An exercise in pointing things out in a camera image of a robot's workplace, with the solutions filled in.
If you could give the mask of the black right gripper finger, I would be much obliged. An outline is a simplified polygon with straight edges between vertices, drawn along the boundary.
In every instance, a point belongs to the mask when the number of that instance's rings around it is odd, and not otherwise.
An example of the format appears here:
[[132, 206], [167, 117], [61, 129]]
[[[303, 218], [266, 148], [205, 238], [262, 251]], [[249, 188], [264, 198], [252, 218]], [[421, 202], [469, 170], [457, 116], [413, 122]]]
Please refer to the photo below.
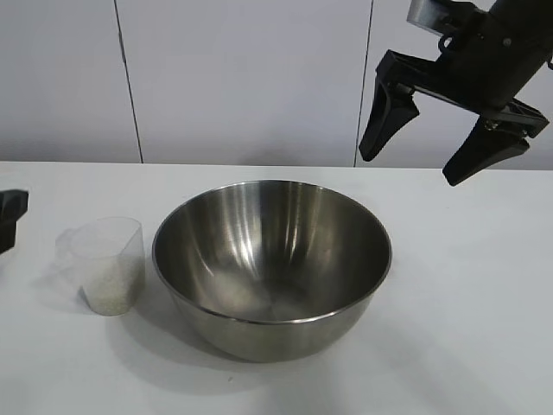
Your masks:
[[496, 163], [522, 156], [530, 148], [525, 137], [526, 130], [520, 124], [479, 117], [442, 173], [454, 187]]
[[411, 93], [376, 80], [371, 113], [359, 143], [361, 158], [365, 162], [373, 160], [390, 139], [419, 114]]

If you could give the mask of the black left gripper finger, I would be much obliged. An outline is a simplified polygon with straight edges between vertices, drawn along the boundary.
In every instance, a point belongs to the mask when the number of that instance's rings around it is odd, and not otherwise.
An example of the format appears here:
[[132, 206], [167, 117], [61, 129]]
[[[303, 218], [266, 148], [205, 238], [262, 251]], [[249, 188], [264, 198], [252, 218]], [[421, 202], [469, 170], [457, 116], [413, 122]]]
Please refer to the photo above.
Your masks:
[[27, 213], [29, 192], [22, 189], [1, 191], [0, 253], [16, 244], [17, 222]]

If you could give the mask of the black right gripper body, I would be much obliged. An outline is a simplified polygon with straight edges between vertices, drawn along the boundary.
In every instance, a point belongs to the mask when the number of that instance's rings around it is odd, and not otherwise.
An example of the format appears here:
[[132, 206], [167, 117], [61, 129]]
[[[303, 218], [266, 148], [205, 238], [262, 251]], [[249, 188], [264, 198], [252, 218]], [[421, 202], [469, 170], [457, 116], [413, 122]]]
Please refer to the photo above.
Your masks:
[[496, 122], [521, 125], [535, 137], [549, 123], [517, 100], [552, 56], [550, 1], [497, 1], [482, 10], [468, 1], [414, 1], [407, 20], [438, 35], [433, 60], [389, 50], [376, 80], [424, 93]]

